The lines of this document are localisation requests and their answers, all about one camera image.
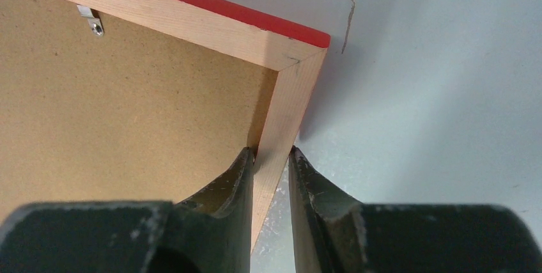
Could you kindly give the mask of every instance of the screw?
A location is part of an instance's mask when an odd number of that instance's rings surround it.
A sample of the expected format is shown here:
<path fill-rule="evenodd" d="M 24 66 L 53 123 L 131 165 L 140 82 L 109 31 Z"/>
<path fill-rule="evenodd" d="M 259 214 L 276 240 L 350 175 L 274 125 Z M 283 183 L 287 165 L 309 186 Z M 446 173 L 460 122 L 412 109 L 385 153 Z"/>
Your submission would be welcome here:
<path fill-rule="evenodd" d="M 97 36 L 102 36 L 104 35 L 104 30 L 102 29 L 102 27 L 96 23 L 92 23 L 92 26 L 90 26 L 90 28 L 92 29 L 92 32 L 97 35 Z"/>

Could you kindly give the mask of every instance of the red paint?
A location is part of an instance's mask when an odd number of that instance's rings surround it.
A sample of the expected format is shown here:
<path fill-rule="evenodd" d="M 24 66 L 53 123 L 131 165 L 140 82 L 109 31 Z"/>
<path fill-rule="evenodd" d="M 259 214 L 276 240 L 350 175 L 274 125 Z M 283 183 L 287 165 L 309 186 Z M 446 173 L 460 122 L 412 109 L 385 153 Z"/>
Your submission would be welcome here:
<path fill-rule="evenodd" d="M 280 19 L 269 14 L 258 12 L 230 3 L 225 0 L 179 0 L 220 15 L 239 20 L 260 29 L 288 36 L 318 47 L 329 47 L 330 36 L 327 33 Z"/>

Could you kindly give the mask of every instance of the hardboard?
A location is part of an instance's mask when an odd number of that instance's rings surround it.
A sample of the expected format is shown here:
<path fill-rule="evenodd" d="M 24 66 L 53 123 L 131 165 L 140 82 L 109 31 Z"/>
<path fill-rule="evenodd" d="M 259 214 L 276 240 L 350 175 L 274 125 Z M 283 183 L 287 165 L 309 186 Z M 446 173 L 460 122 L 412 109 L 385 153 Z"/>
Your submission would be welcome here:
<path fill-rule="evenodd" d="M 64 0 L 0 13 L 0 219 L 34 201 L 180 201 L 257 145 L 276 72 L 105 14 L 98 38 Z"/>

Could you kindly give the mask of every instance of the wooden frame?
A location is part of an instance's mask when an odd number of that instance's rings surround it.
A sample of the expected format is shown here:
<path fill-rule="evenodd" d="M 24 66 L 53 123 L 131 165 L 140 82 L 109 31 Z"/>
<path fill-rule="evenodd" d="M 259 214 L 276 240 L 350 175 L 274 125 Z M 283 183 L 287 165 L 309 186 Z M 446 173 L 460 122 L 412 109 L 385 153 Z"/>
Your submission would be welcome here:
<path fill-rule="evenodd" d="M 330 36 L 225 0 L 69 1 L 279 71 L 255 161 L 254 248 Z"/>

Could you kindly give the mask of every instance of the metal clip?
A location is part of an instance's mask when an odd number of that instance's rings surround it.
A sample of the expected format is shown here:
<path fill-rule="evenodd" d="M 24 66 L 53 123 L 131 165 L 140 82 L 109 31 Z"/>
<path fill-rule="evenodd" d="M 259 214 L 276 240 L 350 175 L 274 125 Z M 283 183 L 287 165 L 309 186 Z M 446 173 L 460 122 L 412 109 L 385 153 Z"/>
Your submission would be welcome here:
<path fill-rule="evenodd" d="M 88 21 L 92 33 L 94 33 L 96 36 L 103 36 L 104 27 L 102 27 L 102 21 L 100 20 L 98 14 L 95 13 L 91 8 L 82 6 L 80 4 L 77 5 L 77 9 L 79 10 L 81 16 L 85 17 Z"/>

